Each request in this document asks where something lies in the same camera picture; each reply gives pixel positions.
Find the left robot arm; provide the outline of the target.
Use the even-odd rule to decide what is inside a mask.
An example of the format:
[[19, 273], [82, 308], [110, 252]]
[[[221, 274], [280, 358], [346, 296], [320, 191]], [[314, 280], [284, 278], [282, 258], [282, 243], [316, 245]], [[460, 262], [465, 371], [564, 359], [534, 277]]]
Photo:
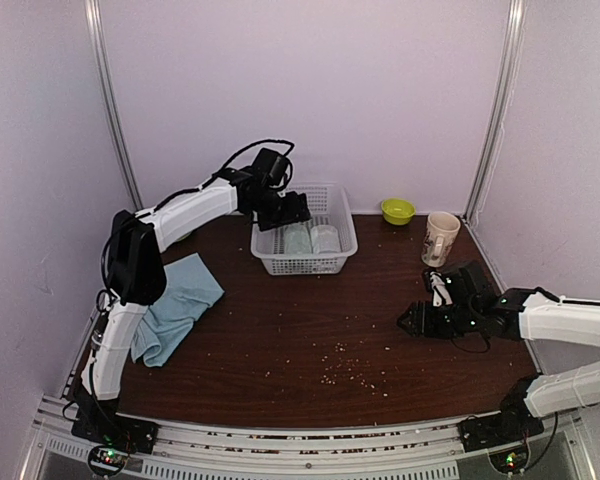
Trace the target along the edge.
[[287, 154], [258, 142], [255, 160], [240, 169], [225, 162], [201, 185], [174, 192], [153, 207], [119, 211], [101, 256], [104, 310], [91, 337], [91, 352], [74, 400], [86, 429], [103, 444], [124, 433], [115, 415], [120, 381], [131, 340], [147, 311], [164, 293], [162, 255], [207, 223], [238, 212], [260, 231], [310, 219], [307, 196], [291, 191], [293, 165]]

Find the lime green bowl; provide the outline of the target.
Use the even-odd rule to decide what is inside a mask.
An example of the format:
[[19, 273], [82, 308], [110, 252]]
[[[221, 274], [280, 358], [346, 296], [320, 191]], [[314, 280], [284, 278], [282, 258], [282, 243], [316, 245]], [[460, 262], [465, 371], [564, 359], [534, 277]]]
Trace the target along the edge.
[[416, 209], [409, 201], [400, 198], [388, 198], [382, 201], [383, 219], [394, 226], [405, 226], [416, 215]]

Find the light blue towel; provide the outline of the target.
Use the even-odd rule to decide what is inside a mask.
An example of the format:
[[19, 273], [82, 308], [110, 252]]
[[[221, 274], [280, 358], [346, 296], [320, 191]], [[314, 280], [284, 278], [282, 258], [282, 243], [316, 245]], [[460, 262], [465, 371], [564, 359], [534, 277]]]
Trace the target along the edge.
[[165, 267], [166, 289], [144, 314], [130, 356], [148, 368], [163, 367], [195, 323], [223, 296], [224, 289], [198, 253]]

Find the white plastic basket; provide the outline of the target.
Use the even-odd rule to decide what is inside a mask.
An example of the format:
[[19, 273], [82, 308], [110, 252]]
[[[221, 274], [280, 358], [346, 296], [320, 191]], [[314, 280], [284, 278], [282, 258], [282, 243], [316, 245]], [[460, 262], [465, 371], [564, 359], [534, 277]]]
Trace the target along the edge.
[[251, 253], [273, 276], [337, 274], [358, 250], [352, 213], [343, 186], [299, 183], [310, 219], [262, 232], [252, 227]]

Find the left aluminium frame post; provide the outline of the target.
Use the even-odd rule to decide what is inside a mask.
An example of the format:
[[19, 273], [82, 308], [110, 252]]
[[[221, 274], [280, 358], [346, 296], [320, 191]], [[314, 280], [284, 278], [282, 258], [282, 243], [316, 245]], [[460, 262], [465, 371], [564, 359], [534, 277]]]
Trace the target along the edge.
[[87, 27], [94, 53], [100, 90], [105, 106], [105, 116], [110, 131], [122, 181], [135, 210], [144, 208], [136, 175], [131, 164], [121, 117], [116, 101], [113, 79], [107, 54], [106, 39], [102, 23], [101, 5], [98, 0], [85, 0]]

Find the right aluminium frame post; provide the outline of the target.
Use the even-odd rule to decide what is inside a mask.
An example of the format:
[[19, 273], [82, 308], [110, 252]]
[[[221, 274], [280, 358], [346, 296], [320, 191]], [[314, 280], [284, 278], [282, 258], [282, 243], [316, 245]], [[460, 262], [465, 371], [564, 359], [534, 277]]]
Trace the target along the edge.
[[470, 226], [476, 226], [479, 222], [479, 215], [484, 208], [499, 149], [501, 148], [506, 112], [513, 94], [514, 83], [519, 69], [526, 7], [527, 2], [523, 0], [509, 2], [508, 18], [491, 113], [478, 168], [464, 213], [464, 219]]

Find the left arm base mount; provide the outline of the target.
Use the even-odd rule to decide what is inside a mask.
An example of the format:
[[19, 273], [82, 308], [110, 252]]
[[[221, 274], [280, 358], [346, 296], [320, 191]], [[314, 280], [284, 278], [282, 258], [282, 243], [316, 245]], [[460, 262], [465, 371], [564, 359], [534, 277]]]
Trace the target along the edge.
[[106, 424], [104, 432], [97, 432], [86, 420], [76, 420], [71, 428], [74, 437], [94, 443], [87, 453], [87, 466], [100, 477], [120, 474], [131, 456], [151, 454], [158, 434], [154, 422], [117, 417], [118, 429]]

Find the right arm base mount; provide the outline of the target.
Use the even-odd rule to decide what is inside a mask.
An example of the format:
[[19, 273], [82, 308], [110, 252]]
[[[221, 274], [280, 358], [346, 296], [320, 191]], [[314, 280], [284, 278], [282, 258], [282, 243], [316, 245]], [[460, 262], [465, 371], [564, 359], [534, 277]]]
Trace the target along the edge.
[[491, 466], [500, 474], [523, 473], [532, 463], [529, 440], [544, 432], [540, 419], [515, 413], [469, 416], [458, 424], [466, 453], [486, 450]]

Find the green panda towel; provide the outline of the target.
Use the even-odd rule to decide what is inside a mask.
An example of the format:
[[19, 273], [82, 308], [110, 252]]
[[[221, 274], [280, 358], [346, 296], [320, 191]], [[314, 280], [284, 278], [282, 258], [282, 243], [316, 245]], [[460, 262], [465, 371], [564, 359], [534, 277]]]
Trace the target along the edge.
[[313, 253], [310, 232], [304, 224], [290, 225], [285, 229], [284, 253], [288, 255]]

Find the rolled grey towel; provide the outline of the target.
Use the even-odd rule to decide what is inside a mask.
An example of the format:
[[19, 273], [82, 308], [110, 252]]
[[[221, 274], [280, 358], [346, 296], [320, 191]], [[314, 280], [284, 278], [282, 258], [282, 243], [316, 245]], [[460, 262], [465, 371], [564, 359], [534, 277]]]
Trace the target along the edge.
[[310, 229], [313, 254], [340, 253], [339, 232], [332, 225], [315, 225]]

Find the aluminium frame post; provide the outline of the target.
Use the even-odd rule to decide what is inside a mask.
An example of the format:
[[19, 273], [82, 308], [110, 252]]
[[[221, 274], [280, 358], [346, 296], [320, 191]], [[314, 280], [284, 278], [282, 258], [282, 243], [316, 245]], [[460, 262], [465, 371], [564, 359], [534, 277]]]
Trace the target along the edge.
[[106, 39], [102, 23], [101, 5], [98, 0], [85, 0], [87, 27], [94, 53], [100, 90], [105, 106], [105, 116], [110, 131], [122, 181], [135, 210], [144, 208], [136, 175], [131, 164], [121, 117], [116, 101], [113, 79], [107, 54]]
[[476, 226], [479, 222], [479, 215], [484, 208], [499, 149], [501, 148], [506, 112], [513, 94], [514, 83], [519, 69], [526, 7], [527, 2], [523, 0], [509, 2], [508, 18], [491, 113], [478, 168], [464, 213], [464, 219], [470, 226]]

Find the cream printed mug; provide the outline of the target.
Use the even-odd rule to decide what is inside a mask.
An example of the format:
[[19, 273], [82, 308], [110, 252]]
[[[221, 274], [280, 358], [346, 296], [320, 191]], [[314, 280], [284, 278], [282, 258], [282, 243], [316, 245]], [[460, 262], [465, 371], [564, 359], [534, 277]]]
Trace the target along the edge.
[[460, 231], [461, 222], [455, 215], [436, 211], [427, 216], [421, 260], [432, 268], [443, 266]]

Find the green plate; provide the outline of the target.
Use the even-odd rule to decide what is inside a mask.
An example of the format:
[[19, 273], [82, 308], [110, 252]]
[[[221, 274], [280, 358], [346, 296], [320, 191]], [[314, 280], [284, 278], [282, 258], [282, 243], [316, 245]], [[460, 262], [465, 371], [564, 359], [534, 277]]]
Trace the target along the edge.
[[192, 233], [193, 233], [192, 231], [189, 231], [189, 232], [186, 232], [186, 233], [180, 235], [179, 237], [177, 237], [174, 240], [174, 243], [181, 242], [181, 241], [187, 239]]

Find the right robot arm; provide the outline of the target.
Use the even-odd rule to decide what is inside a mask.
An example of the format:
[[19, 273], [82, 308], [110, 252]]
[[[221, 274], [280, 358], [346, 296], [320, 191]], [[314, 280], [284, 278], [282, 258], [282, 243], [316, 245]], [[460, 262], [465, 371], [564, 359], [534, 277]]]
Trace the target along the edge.
[[[412, 337], [455, 340], [478, 334], [484, 340], [552, 340], [600, 348], [600, 300], [572, 299], [542, 287], [497, 293], [476, 261], [423, 274], [432, 298], [416, 301], [397, 319]], [[566, 410], [600, 403], [600, 361], [516, 383], [502, 401], [492, 430], [515, 440], [531, 424]]]

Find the front aluminium rail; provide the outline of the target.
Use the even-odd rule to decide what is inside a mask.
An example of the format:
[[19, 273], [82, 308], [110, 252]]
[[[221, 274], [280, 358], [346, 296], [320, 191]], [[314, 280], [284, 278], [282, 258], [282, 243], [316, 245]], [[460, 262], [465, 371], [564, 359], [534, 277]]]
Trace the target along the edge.
[[149, 454], [128, 456], [117, 479], [505, 479], [497, 467], [528, 448], [523, 479], [594, 479], [575, 415], [520, 443], [472, 452], [456, 418], [346, 429], [277, 430], [161, 421]]

